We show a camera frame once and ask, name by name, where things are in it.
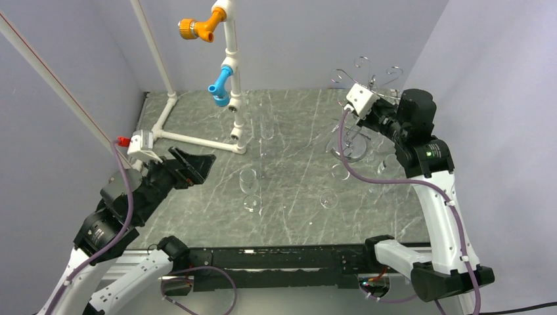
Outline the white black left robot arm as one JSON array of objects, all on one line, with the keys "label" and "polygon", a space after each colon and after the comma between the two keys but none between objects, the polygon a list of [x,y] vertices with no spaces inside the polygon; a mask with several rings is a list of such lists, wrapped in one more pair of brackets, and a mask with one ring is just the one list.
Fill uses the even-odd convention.
[{"label": "white black left robot arm", "polygon": [[213,167],[213,154],[189,154],[170,147],[170,158],[150,161],[147,172],[125,168],[100,191],[97,208],[83,221],[64,273],[40,314],[81,314],[104,273],[138,236],[138,228],[172,190],[204,184]]}]

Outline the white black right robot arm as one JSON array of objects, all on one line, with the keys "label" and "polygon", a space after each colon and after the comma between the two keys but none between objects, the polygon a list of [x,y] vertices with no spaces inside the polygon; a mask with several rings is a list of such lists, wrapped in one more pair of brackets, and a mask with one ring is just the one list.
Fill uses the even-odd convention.
[{"label": "white black right robot arm", "polygon": [[495,281],[481,265],[460,217],[455,165],[447,143],[432,134],[437,106],[424,90],[407,89],[397,106],[373,96],[358,124],[393,142],[395,156],[420,202],[431,255],[421,255],[391,236],[366,241],[362,264],[369,272],[389,266],[406,276],[424,302],[474,291]]}]

